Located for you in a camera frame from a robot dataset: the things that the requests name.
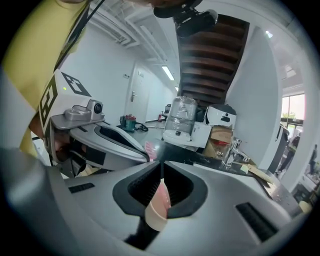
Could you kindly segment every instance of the table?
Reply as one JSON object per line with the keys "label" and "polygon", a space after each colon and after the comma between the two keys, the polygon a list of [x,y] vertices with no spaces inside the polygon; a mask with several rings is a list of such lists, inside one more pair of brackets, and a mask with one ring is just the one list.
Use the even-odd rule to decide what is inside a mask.
{"label": "table", "polygon": [[270,186],[266,181],[251,172],[245,174],[242,170],[240,170],[241,165],[239,164],[232,164],[229,170],[225,170],[221,160],[206,157],[200,153],[196,153],[182,147],[172,145],[159,139],[151,139],[150,142],[155,147],[157,156],[157,158],[155,159],[156,161],[174,161],[188,165],[193,165],[195,163],[222,172],[254,177],[259,182],[266,195],[277,202],[279,205],[281,205],[292,218],[302,213],[302,210],[300,209],[297,201],[294,199],[291,193],[268,170],[261,171],[271,177],[275,186]]}

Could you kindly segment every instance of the gray plastic panel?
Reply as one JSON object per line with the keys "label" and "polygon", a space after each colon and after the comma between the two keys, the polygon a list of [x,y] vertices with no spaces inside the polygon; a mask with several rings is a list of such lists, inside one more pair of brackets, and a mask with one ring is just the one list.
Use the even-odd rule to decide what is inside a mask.
{"label": "gray plastic panel", "polygon": [[[18,150],[1,150],[0,156],[0,178],[9,205],[40,241],[59,255],[262,255],[259,240],[235,209],[235,205],[246,202],[280,229],[282,239],[293,230],[285,227],[282,232],[291,221],[289,215],[240,181],[169,162],[203,179],[208,187],[207,200],[190,217],[169,219],[147,249],[138,250],[123,240],[136,233],[139,218],[122,212],[113,200],[112,189],[119,180],[157,162],[63,180],[57,168],[44,167]],[[85,183],[95,187],[70,193],[68,187]],[[277,235],[269,239],[271,244]]]}
{"label": "gray plastic panel", "polygon": [[[208,196],[192,216],[169,219],[164,230],[146,249],[149,253],[164,256],[211,255],[212,252],[217,255],[235,255],[255,248],[260,241],[235,209],[237,204],[250,202],[278,229],[291,221],[287,212],[278,204],[233,177],[183,163],[169,164],[202,178],[208,186]],[[147,164],[65,182],[68,187],[93,183],[94,188],[75,193],[74,198],[92,219],[124,240],[135,233],[139,218],[122,212],[113,200],[113,185],[145,166]]]}
{"label": "gray plastic panel", "polygon": [[[109,129],[114,130],[122,137],[124,137],[128,142],[135,146],[136,149],[126,148],[119,143],[113,143],[95,132],[95,128],[99,126],[105,126]],[[144,148],[129,134],[127,134],[122,129],[108,125],[104,122],[93,123],[89,125],[82,126],[86,130],[84,132],[81,129],[74,128],[70,130],[70,136],[76,139],[77,141],[87,145],[95,150],[105,153],[105,158],[103,165],[97,164],[96,162],[86,161],[88,164],[91,164],[96,167],[100,167],[108,170],[123,170],[125,168],[135,166],[147,162],[149,159]]]}
{"label": "gray plastic panel", "polygon": [[101,120],[70,121],[66,119],[64,114],[51,116],[51,122],[53,123],[54,127],[58,128],[59,130],[69,130],[76,127],[82,127],[89,124],[98,123],[104,120],[105,118],[103,117]]}

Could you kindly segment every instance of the yellow shirt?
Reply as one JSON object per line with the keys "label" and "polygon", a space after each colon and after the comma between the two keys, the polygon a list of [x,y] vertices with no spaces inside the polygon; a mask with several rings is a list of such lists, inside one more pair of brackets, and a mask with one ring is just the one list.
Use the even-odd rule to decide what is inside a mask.
{"label": "yellow shirt", "polygon": [[[3,69],[36,111],[68,35],[85,6],[86,1],[43,0],[21,25],[7,49]],[[20,149],[37,156],[29,129]]]}

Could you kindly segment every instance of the window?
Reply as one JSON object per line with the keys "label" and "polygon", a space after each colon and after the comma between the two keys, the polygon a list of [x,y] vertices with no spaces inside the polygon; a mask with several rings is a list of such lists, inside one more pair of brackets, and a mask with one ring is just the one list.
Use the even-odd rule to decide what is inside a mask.
{"label": "window", "polygon": [[290,96],[290,104],[289,104],[290,113],[294,114],[295,119],[305,119],[305,95],[295,95]]}
{"label": "window", "polygon": [[305,95],[282,98],[281,118],[305,119]]}
{"label": "window", "polygon": [[281,118],[287,118],[289,113],[289,97],[282,98]]}

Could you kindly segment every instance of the door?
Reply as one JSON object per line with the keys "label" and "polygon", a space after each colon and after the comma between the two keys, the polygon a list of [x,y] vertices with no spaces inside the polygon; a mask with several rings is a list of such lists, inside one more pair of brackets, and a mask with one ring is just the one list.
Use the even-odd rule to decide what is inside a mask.
{"label": "door", "polygon": [[150,86],[150,73],[142,65],[136,63],[131,74],[125,115],[135,116],[139,123],[146,121]]}

